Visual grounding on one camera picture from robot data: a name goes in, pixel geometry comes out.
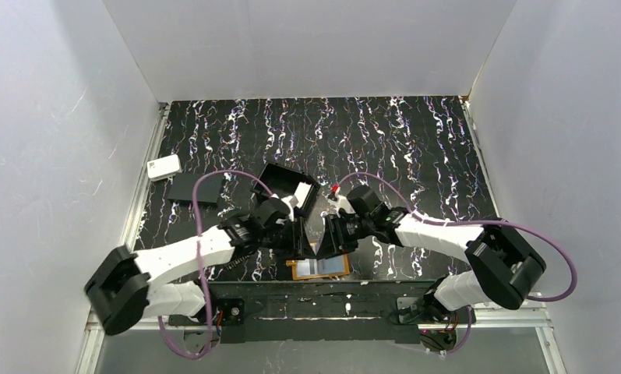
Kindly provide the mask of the orange leather card holder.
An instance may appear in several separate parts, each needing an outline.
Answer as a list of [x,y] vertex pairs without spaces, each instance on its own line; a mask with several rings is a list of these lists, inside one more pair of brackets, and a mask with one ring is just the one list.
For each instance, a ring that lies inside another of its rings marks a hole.
[[329,259],[302,259],[300,255],[286,253],[283,258],[286,266],[291,268],[291,278],[294,281],[343,277],[351,273],[346,255]]

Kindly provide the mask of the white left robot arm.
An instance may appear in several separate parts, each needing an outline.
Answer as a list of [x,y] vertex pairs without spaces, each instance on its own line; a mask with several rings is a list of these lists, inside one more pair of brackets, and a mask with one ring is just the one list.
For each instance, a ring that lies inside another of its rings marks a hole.
[[201,280],[180,284],[204,266],[236,265],[261,248],[287,250],[302,217],[293,196],[272,196],[248,213],[236,213],[199,235],[155,249],[112,249],[84,286],[104,332],[115,336],[141,319],[189,316],[198,319],[211,307]]

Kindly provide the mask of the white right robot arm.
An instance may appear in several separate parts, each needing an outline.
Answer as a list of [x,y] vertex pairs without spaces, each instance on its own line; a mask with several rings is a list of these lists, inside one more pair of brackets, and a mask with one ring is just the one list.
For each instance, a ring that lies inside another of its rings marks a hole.
[[346,196],[334,186],[328,200],[337,211],[324,218],[320,258],[354,252],[360,240],[373,237],[435,250],[469,265],[468,272],[439,278],[423,295],[419,308],[435,317],[484,302],[519,309],[546,270],[544,259],[509,225],[434,221],[402,206],[388,207],[367,185]]

